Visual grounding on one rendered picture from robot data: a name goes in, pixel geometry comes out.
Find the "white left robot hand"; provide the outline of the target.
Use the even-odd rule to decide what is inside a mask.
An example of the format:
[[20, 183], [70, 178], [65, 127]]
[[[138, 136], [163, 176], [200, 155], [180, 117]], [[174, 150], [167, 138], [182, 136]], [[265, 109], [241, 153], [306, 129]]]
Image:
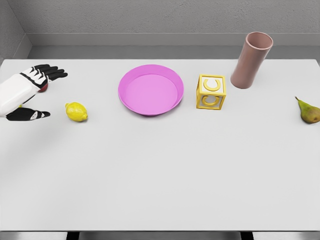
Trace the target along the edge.
[[0, 118], [8, 121], [26, 122], [47, 118], [47, 111], [22, 107], [32, 99], [43, 86], [57, 79], [65, 78], [64, 69], [49, 64], [32, 66], [0, 83]]

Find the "pink round plate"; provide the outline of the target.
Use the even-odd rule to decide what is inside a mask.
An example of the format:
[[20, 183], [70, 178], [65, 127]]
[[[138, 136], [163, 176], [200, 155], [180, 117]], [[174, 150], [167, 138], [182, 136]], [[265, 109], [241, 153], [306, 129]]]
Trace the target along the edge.
[[144, 116], [157, 116], [181, 102], [184, 83], [172, 69], [146, 64], [131, 69], [122, 77], [118, 95], [129, 110]]

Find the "yellow white letter block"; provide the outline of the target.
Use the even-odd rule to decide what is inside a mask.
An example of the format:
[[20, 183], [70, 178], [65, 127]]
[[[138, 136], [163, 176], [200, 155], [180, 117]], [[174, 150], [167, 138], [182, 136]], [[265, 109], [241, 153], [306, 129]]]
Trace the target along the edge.
[[196, 88], [197, 109], [221, 110], [226, 95], [226, 81], [223, 75], [199, 75]]

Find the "tall pink cup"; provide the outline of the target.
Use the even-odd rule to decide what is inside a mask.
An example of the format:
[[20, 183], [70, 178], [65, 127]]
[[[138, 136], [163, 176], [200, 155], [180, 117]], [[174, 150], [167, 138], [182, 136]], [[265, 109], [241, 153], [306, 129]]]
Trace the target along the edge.
[[235, 87], [248, 89], [252, 86], [273, 43], [273, 39], [263, 32], [251, 32], [245, 37], [238, 62], [230, 77], [230, 81]]

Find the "green pear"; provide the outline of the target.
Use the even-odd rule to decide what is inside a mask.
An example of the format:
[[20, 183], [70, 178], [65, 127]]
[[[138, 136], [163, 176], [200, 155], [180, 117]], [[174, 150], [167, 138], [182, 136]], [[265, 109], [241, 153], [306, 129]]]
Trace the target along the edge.
[[300, 117], [304, 122], [308, 124], [320, 122], [320, 108], [312, 106], [297, 97], [295, 97], [295, 99], [297, 100], [300, 108]]

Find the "yellow lemon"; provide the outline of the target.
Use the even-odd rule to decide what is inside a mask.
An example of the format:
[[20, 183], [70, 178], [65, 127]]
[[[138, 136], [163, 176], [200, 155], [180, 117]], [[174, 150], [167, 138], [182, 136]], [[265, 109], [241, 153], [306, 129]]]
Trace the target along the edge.
[[88, 119], [87, 109], [78, 102], [66, 103], [65, 113], [74, 122], [83, 122]]

